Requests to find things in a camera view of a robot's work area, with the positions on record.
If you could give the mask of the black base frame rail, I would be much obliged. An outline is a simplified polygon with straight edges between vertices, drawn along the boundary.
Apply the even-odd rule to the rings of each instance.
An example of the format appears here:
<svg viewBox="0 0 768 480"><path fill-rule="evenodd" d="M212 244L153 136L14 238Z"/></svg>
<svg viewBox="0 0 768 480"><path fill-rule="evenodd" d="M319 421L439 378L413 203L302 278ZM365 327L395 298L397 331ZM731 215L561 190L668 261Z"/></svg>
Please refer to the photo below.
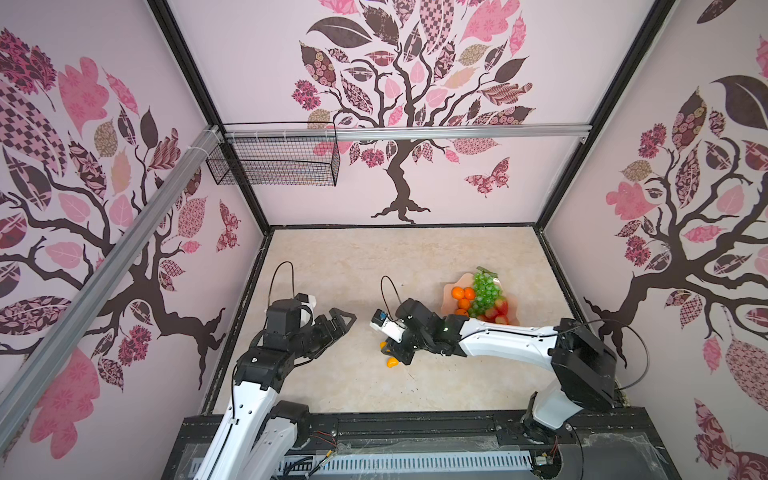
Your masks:
<svg viewBox="0 0 768 480"><path fill-rule="evenodd" d="M363 474L314 479L678 479L650 416L639 407L581 412L552 442L514 431L520 410L310 413L309 437L285 455L524 451L531 472Z"/></svg>

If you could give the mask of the green grape bunch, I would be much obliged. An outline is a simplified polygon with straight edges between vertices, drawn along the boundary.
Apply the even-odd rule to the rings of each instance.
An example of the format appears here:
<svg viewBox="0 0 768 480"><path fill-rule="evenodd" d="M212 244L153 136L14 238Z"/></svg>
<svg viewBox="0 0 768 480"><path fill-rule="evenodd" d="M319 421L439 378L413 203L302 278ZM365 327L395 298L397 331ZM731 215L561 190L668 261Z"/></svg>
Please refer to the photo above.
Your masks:
<svg viewBox="0 0 768 480"><path fill-rule="evenodd" d="M472 317L483 315L502 296L498 274L484 267L478 267L474 273L472 288L475 292L475 298L470 301L469 313Z"/></svg>

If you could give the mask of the aluminium rail wall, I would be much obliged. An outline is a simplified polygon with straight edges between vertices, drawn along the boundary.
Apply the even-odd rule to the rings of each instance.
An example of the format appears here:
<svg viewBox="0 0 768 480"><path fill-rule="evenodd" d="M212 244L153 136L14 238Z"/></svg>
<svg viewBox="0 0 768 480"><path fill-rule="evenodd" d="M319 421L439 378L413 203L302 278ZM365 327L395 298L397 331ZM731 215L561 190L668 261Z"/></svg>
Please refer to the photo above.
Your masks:
<svg viewBox="0 0 768 480"><path fill-rule="evenodd" d="M220 127L217 125L208 125L200 132L183 153L180 165L166 177L163 186L106 256L102 266L78 292L63 317L46 333L12 377L9 386L1 393L2 448L6 448L20 430L142 248L148 244L164 215L170 212L188 181L220 140Z"/></svg>
<svg viewBox="0 0 768 480"><path fill-rule="evenodd" d="M335 126L318 129L272 128L266 130L235 130L227 133L227 139L279 139L317 141L373 141L373 140L438 140L463 138L534 138L576 137L586 138L592 130L588 124L521 124L521 125L472 125L443 127L377 127L340 129Z"/></svg>

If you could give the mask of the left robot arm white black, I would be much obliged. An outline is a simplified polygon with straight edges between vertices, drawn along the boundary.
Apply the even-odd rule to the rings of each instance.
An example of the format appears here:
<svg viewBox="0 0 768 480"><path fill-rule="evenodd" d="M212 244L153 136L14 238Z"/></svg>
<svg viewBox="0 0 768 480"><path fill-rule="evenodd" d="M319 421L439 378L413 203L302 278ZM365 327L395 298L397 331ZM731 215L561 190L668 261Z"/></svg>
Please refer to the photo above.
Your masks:
<svg viewBox="0 0 768 480"><path fill-rule="evenodd" d="M231 398L196 479L269 479L289 450L309 437L309 408L279 393L299 365L319 358L357 317L338 308L314 314L316 299L298 294L273 302L264 328L236 362Z"/></svg>

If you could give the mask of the aluminium rail left wall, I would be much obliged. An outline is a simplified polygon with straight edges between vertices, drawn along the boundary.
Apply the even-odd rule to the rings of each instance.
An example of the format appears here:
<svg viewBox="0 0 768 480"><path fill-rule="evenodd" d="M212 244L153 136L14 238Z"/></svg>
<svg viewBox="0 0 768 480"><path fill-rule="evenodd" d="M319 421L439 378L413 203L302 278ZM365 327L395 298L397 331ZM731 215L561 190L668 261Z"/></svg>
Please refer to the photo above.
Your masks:
<svg viewBox="0 0 768 480"><path fill-rule="evenodd" d="M78 292L63 317L46 333L12 377L9 386L1 393L2 448L6 448L20 430L142 248L148 244L164 215L170 212L188 181L220 140L220 127L217 125L208 125L200 132L183 153L180 165L166 177L163 186L106 256L102 266Z"/></svg>

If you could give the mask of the aluminium rail back wall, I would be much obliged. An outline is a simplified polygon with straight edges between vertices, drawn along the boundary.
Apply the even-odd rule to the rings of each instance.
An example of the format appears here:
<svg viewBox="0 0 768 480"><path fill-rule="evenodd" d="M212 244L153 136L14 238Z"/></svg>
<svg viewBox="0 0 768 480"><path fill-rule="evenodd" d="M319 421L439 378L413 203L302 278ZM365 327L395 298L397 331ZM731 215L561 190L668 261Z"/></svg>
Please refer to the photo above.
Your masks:
<svg viewBox="0 0 768 480"><path fill-rule="evenodd" d="M588 124L521 124L521 125L472 125L443 127L377 127L340 129L335 126L318 129L272 128L266 130L235 130L227 133L227 139L279 139L317 141L373 141L373 140L438 140L463 138L534 138L576 137L586 138L592 130Z"/></svg>

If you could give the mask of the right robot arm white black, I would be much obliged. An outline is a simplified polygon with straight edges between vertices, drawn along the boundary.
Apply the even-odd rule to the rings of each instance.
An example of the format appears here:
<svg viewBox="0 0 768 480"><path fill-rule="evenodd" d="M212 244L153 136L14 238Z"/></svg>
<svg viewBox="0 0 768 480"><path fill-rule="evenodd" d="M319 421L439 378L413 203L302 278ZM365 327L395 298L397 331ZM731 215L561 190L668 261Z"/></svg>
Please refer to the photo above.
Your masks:
<svg viewBox="0 0 768 480"><path fill-rule="evenodd" d="M404 365L425 351L444 357L498 357L552 372L555 379L531 395L514 427L531 443L552 442L583 410L605 413L617 405L617 355L574 319L544 327L499 325L466 315L440 317L408 299L395 315L377 310L370 326L387 337L381 352Z"/></svg>

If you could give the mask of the pink petal-shaped fruit bowl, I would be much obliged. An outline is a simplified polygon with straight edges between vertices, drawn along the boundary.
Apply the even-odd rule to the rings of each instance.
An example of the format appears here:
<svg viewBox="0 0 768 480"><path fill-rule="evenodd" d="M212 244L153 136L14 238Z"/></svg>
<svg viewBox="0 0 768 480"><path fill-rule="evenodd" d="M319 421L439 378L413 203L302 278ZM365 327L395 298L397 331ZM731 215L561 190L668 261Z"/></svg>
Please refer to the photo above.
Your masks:
<svg viewBox="0 0 768 480"><path fill-rule="evenodd" d="M474 276L474 273L465 273L464 275L462 275L460 277L460 279L458 281L456 281L454 283L451 283L451 284L446 284L444 286L444 290L443 290L443 303L442 303L442 306L441 306L441 315L442 316L445 316L445 315L448 315L448 314L455 314L454 313L455 310L460 309L458 307L458 301L459 300L456 300L456 299L454 299L452 297L451 290L454 287L461 287L463 289L465 289L467 287L471 287L472 288L473 276ZM502 296L501 297L505 297L508 300L508 302L509 302L509 312L508 312L507 317L508 317L508 319L510 321L510 326L519 326L520 325L520 320L518 319L518 315L517 315L517 308L518 308L517 299L513 295L511 295L511 294L507 294L504 291L503 287L502 287ZM478 317L472 317L470 315L470 313L469 313L469 310L470 310L470 308L467 310L468 314L469 314L469 316L468 316L469 318L474 318L474 319L477 319L479 321L485 322L485 321L480 319L481 315L478 316Z"/></svg>

